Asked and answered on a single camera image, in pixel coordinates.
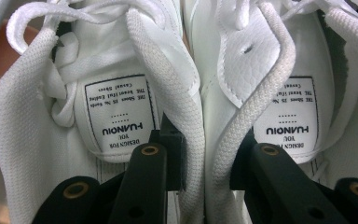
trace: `white leather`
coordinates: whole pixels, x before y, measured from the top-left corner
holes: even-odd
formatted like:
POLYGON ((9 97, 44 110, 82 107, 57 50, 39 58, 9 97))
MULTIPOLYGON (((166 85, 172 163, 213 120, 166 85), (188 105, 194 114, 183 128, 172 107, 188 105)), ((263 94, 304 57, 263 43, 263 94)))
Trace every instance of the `white leather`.
MULTIPOLYGON (((278 1, 272 2, 280 12, 278 1)), ((201 79, 206 135, 205 204, 207 219, 212 220, 208 211, 213 211, 211 175, 215 150, 231 119, 275 64, 280 45, 254 2, 251 2, 248 26, 241 31, 235 28, 235 1, 191 3, 185 7, 185 25, 201 79)), ((323 141, 334 105, 329 55, 316 20, 314 15, 297 16, 285 24, 296 43, 298 55, 293 75, 313 77, 318 101, 319 120, 313 118, 311 121, 315 124, 319 121, 318 137, 307 151, 292 153, 297 162, 309 161, 315 156, 315 146, 317 148, 323 141), (301 29, 301 32, 307 30, 305 33, 297 32, 301 27, 308 29, 301 29)))
POLYGON ((221 38, 217 78, 226 97, 236 106, 255 90, 278 59, 279 44, 260 10, 250 5, 250 21, 242 30, 235 27, 236 1, 222 1, 216 10, 221 38))

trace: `black plastic holder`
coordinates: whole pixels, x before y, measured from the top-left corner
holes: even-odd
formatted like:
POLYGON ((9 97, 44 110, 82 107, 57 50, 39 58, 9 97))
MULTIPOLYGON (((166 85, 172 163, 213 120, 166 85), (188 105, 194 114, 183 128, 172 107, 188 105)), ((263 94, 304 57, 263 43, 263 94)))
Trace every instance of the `black plastic holder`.
POLYGON ((248 135, 234 161, 230 188, 245 190, 253 223, 358 223, 358 179, 334 190, 311 181, 286 151, 248 135))
POLYGON ((160 144, 138 146, 132 152, 108 223, 165 223, 166 177, 165 147, 160 144))

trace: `lace loop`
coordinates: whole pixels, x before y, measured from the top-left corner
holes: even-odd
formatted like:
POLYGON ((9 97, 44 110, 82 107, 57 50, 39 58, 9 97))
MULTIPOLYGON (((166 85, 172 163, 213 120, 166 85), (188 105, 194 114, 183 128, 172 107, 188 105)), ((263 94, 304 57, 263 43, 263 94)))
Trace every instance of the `lace loop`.
POLYGON ((62 35, 60 41, 63 43, 63 47, 57 49, 56 63, 54 64, 49 60, 49 73, 46 75, 47 85, 45 89, 46 95, 57 99, 51 110, 54 121, 62 127, 71 127, 75 122, 73 108, 77 81, 64 83, 59 69, 72 64, 76 60, 79 42, 74 33, 62 35))
POLYGON ((93 24, 106 24, 115 21, 128 11, 129 6, 138 7, 149 14, 160 29, 165 28, 165 16, 156 4, 139 0, 107 0, 81 9, 74 9, 67 5, 33 2, 17 9, 7 24, 7 40, 10 46, 20 55, 27 50, 28 45, 23 38, 29 21, 42 16, 59 16, 59 21, 82 20, 93 24), (115 10, 95 13, 104 7, 117 6, 115 10))

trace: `black plastic bracket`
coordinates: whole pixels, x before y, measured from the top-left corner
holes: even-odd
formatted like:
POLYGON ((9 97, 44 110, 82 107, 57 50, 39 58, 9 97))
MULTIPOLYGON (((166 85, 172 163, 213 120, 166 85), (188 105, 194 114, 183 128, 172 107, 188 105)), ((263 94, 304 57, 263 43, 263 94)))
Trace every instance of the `black plastic bracket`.
POLYGON ((159 143, 167 149, 167 191, 185 189, 185 138, 165 114, 162 117, 161 129, 152 131, 149 143, 159 143))
POLYGON ((245 190, 253 223, 358 223, 358 179, 328 189, 312 182, 284 149, 257 144, 251 134, 234 161, 230 188, 245 190))
POLYGON ((108 223, 165 223, 166 176, 164 146, 143 144, 134 149, 108 223))

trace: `sneaker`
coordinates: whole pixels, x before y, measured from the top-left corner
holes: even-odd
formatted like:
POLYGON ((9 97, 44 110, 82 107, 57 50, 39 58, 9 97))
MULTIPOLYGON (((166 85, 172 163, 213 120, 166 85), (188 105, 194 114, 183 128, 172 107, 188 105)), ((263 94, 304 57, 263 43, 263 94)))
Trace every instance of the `sneaker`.
POLYGON ((0 164, 13 223, 31 222, 64 179, 123 172, 163 113, 186 139, 186 189, 169 196, 169 222, 202 221, 200 79, 179 11, 165 0, 48 1, 12 15, 7 38, 21 57, 0 80, 0 164), (40 16, 28 46, 24 27, 40 16), (60 21, 73 25, 58 38, 60 21))
POLYGON ((358 14, 344 1, 199 0, 185 5, 186 33, 201 79, 209 223, 248 218, 243 192, 229 189, 231 167, 248 132, 258 142, 283 147, 297 163, 306 164, 307 172, 317 161, 314 178, 320 179, 327 163, 318 154, 342 139, 353 118, 358 81, 347 82, 334 116, 333 69, 318 8, 348 42, 350 69, 345 73, 353 78, 358 73, 358 14))

